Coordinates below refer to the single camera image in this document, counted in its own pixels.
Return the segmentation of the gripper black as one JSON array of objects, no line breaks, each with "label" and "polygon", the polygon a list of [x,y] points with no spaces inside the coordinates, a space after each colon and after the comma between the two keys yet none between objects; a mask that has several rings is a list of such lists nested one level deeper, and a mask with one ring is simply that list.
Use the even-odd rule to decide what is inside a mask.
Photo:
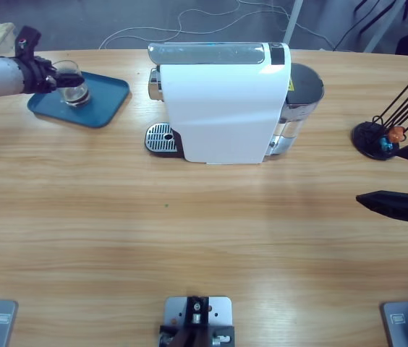
[{"label": "gripper black", "polygon": [[56,73],[51,61],[40,56],[20,56],[15,58],[15,62],[22,73],[22,93],[51,93],[57,88],[78,87],[83,83],[83,76]]}]

